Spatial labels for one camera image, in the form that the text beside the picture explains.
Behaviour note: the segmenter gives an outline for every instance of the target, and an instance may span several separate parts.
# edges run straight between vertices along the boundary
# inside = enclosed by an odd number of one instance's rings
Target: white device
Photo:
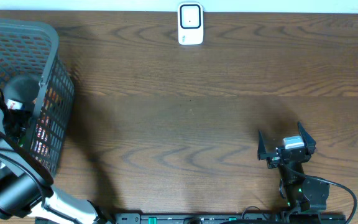
[[[204,39],[203,7],[197,2],[186,2],[178,6],[179,44],[200,44]]]

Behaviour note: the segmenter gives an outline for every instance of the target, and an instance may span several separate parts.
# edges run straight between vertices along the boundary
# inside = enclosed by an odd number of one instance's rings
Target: green component
[[[149,224],[157,224],[157,218],[149,218]]]

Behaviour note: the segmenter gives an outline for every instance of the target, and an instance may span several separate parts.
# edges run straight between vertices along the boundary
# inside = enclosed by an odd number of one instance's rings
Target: white background
[[[178,0],[0,0],[0,9],[176,11]],[[199,0],[206,12],[358,13],[358,0]]]

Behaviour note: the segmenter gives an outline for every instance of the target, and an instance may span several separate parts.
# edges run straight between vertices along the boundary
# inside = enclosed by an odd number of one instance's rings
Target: plastic basket
[[[52,175],[74,100],[74,85],[57,50],[58,35],[50,25],[0,19],[0,88],[5,99],[32,105],[22,147]]]

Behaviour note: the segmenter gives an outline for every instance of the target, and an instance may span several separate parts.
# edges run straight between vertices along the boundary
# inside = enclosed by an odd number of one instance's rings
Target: wood grain surface
[[[55,178],[68,193],[112,211],[277,210],[287,202],[257,160],[257,130],[281,139],[301,121],[318,148],[305,172],[358,198],[358,15],[205,13],[197,46],[178,44],[171,12],[0,17],[60,36],[76,88]],[[331,187],[328,211],[351,209]]]

